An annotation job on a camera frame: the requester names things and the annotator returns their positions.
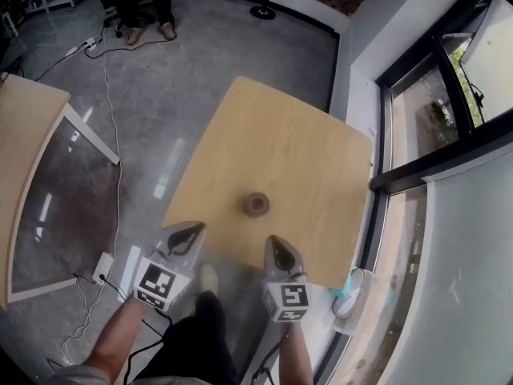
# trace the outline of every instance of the gray floor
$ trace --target gray floor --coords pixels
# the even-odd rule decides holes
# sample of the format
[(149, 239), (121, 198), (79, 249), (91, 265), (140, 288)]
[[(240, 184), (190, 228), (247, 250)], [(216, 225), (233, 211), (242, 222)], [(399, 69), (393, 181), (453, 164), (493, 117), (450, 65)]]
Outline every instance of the gray floor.
[[(144, 251), (151, 244), (204, 129), (236, 76), (261, 81), (315, 107), (325, 105), (335, 39), (285, 14), (271, 22), (253, 18), (248, 13), (251, 5), (241, 0), (173, 0), (179, 23), (176, 41), (105, 56), (123, 161), (114, 282), (121, 278), (131, 246)], [(34, 79), (70, 48), (97, 34), (102, 19), (99, 3), (92, 0), (75, 10), (33, 17), (11, 43), (6, 62), (22, 54), (25, 74)], [(92, 55), (104, 47), (124, 47), (112, 28), (106, 29), (106, 36), (105, 46), (101, 43)], [(149, 26), (143, 41), (157, 39), (156, 25)], [(79, 53), (49, 71), (41, 82), (69, 91), (71, 105), (81, 116), (91, 113), (87, 123), (115, 149), (103, 59)], [(69, 278), (74, 272), (91, 276), (100, 254), (113, 250), (118, 176), (119, 168), (109, 165), (83, 138), (77, 139), (71, 125), (59, 126), (23, 210), (14, 254), (14, 292)], [(160, 198), (154, 197), (159, 192)], [(42, 215), (45, 200), (50, 201), (46, 216)], [(209, 252), (204, 253), (204, 261), (214, 263), (220, 273), (228, 347), (240, 371), (265, 324), (261, 271)], [(91, 304), (99, 288), (81, 284)], [(197, 283), (173, 306), (169, 314), (174, 319), (196, 291)], [(87, 356), (119, 306), (116, 295), (108, 287), (103, 291), (91, 326), (80, 341), (70, 344), (77, 363)], [(63, 341), (84, 319), (83, 297), (76, 286), (15, 302), (8, 313), (0, 312), (0, 345), (34, 381), (41, 382), (52, 372), (46, 358), (63, 363)], [(146, 319), (164, 332), (167, 323), (155, 312)], [(157, 339), (142, 326), (134, 349)], [(152, 354), (138, 355), (132, 373)]]

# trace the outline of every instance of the wooden table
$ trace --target wooden table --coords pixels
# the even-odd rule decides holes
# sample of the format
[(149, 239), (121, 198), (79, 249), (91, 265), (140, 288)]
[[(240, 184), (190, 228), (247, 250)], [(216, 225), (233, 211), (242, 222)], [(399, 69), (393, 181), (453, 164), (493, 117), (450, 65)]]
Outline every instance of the wooden table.
[(0, 306), (74, 283), (74, 279), (12, 293), (14, 245), (30, 183), (48, 141), (66, 117), (112, 163), (118, 156), (68, 104), (70, 94), (16, 75), (0, 85)]
[[(371, 141), (298, 99), (238, 77), (175, 192), (163, 226), (203, 221), (206, 246), (255, 267), (270, 234), (301, 251), (310, 282), (342, 288), (360, 230)], [(271, 208), (244, 214), (263, 192)]]

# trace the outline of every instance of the window frame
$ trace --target window frame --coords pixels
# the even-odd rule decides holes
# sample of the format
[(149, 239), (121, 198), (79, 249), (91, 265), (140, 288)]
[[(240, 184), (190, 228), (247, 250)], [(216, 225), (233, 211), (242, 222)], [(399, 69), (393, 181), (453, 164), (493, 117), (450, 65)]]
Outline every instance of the window frame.
[[(513, 5), (513, 0), (506, 0)], [(439, 37), (448, 27), (464, 22), (469, 9), (479, 0), (458, 0), (416, 43), (413, 44), (377, 80), (380, 87), (379, 145), (377, 175), (369, 182), (374, 192), (370, 222), (362, 247), (359, 266), (374, 271), (384, 231), (391, 195), (420, 187), (427, 177), (475, 160), (513, 143), (513, 107), (492, 120), (474, 127), (471, 112), (456, 71)], [(458, 140), (439, 150), (392, 168), (392, 100), (425, 74), (419, 65), (430, 55), (438, 66), (454, 112)], [(337, 369), (351, 337), (336, 333), (314, 376), (315, 385), (327, 385)]]

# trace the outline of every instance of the small round object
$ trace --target small round object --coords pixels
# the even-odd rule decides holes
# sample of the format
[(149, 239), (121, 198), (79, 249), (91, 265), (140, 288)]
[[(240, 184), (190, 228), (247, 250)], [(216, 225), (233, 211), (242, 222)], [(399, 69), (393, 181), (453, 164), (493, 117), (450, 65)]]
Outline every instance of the small round object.
[(252, 192), (246, 198), (244, 212), (248, 217), (255, 218), (266, 214), (270, 207), (271, 203), (265, 194), (262, 192)]
[(276, 13), (273, 10), (263, 6), (254, 6), (249, 12), (262, 20), (273, 20), (276, 17)]

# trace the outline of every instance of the human arm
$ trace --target human arm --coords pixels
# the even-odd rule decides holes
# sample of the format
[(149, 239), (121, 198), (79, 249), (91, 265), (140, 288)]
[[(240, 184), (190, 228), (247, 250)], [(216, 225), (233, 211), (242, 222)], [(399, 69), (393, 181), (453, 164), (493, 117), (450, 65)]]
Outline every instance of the human arm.
[(83, 363), (102, 371), (114, 383), (130, 354), (147, 305), (131, 296), (112, 315)]
[(280, 347), (280, 385), (313, 385), (312, 365), (300, 322), (291, 322)]

